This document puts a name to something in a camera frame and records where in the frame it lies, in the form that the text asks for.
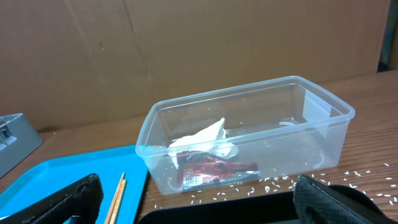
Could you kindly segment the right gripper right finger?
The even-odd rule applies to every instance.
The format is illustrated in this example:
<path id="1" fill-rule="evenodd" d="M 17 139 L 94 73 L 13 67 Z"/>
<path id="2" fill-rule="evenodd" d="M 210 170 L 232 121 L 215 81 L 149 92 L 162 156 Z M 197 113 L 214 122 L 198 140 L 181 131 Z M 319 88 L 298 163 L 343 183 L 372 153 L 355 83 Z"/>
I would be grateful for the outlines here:
<path id="1" fill-rule="evenodd" d="M 294 190 L 294 205 L 301 223 L 388 224 L 394 220 L 378 214 L 349 197 L 300 175 Z"/>

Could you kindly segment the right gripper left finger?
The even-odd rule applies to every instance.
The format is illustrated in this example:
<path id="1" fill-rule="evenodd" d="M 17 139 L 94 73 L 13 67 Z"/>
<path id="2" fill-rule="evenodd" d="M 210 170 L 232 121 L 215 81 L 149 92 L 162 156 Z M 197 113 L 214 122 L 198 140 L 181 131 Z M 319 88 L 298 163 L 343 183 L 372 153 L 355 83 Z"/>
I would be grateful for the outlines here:
<path id="1" fill-rule="evenodd" d="M 94 224 L 100 213 L 103 196 L 99 175 L 90 174 L 3 218 L 1 224 Z"/>

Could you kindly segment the red snack wrapper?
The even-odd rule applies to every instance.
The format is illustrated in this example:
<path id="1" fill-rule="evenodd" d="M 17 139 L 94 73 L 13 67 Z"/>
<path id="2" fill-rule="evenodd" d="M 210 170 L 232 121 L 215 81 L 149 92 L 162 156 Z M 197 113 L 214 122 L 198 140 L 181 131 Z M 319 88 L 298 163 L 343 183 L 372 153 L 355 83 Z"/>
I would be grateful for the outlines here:
<path id="1" fill-rule="evenodd" d="M 177 183 L 182 191 L 243 182 L 260 174 L 255 162 L 235 162 L 210 152 L 179 152 L 177 165 Z"/>

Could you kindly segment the white napkin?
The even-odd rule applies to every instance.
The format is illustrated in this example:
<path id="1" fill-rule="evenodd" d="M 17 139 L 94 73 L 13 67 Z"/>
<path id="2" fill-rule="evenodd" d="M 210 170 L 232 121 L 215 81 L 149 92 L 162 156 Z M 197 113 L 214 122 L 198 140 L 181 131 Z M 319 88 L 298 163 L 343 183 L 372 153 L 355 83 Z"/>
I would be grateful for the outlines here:
<path id="1" fill-rule="evenodd" d="M 205 146 L 193 147 L 193 150 L 209 151 L 214 149 L 212 153 L 216 156 L 230 159 L 238 154 L 239 149 L 237 146 L 232 143 L 226 143 L 222 144 L 220 147 L 217 147 L 215 144 L 210 143 L 210 141 L 226 139 L 226 130 L 224 129 L 224 123 L 225 118 L 221 118 L 219 121 L 215 122 L 205 129 L 202 129 L 194 135 L 184 136 L 182 138 L 176 139 L 172 144 L 170 144 L 169 148 L 205 142 Z"/>

